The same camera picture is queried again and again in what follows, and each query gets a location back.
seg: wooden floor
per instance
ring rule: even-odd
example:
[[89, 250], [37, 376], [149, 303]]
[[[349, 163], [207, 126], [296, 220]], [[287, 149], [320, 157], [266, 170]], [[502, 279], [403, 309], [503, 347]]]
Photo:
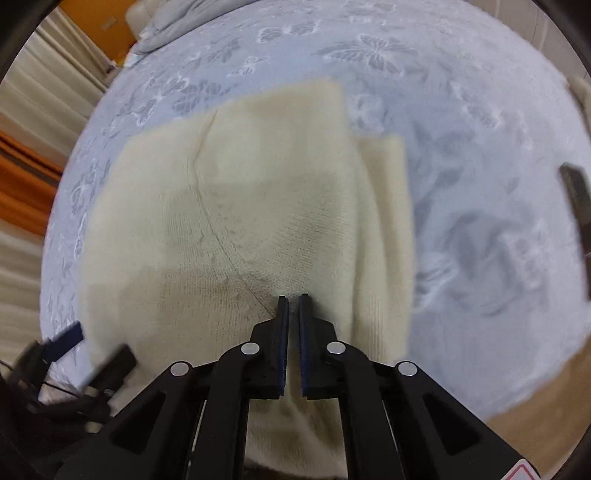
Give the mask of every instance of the wooden floor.
[[554, 381], [488, 425], [545, 475], [570, 453], [589, 423], [591, 339]]

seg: beige curtain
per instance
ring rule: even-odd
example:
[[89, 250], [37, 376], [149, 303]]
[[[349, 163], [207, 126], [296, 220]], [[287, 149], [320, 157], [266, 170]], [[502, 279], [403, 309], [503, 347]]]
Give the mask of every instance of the beige curtain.
[[57, 8], [0, 84], [0, 130], [63, 167], [106, 91], [111, 67]]
[[0, 220], [0, 359], [11, 364], [41, 339], [42, 250], [42, 237]]

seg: metal screw head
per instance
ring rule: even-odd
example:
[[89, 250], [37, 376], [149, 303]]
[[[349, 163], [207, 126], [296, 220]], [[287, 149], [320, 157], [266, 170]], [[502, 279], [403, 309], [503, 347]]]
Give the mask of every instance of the metal screw head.
[[402, 362], [398, 366], [398, 371], [403, 374], [405, 377], [412, 377], [418, 371], [417, 366], [412, 362]]
[[341, 342], [330, 342], [328, 345], [326, 345], [326, 349], [330, 353], [334, 353], [335, 355], [340, 355], [340, 354], [344, 353], [345, 350], [347, 350], [347, 347], [345, 347], [345, 344], [341, 343]]
[[176, 362], [170, 367], [170, 373], [175, 377], [182, 377], [189, 373], [189, 366], [185, 362]]
[[258, 343], [255, 342], [248, 342], [240, 347], [240, 350], [242, 353], [244, 353], [244, 355], [254, 355], [255, 353], [258, 353], [260, 349], [261, 347], [259, 347]]

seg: knit fabric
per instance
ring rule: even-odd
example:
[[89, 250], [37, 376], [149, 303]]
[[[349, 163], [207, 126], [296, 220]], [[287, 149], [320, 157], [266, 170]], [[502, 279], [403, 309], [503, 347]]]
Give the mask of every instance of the knit fabric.
[[[340, 340], [405, 354], [414, 251], [402, 139], [355, 138], [340, 87], [287, 86], [129, 141], [89, 218], [79, 312], [94, 363], [120, 343], [139, 367], [125, 404], [178, 360], [212, 362], [309, 293]], [[335, 401], [253, 401], [246, 459], [346, 476]]]

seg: light blue bedspread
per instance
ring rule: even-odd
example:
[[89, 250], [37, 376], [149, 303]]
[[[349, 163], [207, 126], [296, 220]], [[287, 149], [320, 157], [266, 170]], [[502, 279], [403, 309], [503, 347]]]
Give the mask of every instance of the light blue bedspread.
[[[261, 0], [125, 69], [56, 197], [43, 335], [77, 319], [88, 215], [132, 135], [321, 76], [344, 86], [355, 131], [405, 138], [420, 266], [410, 358], [481, 417], [522, 400], [591, 327], [557, 170], [569, 161], [591, 171], [591, 145], [563, 76], [460, 0]], [[81, 345], [55, 374], [79, 384], [89, 371]]]

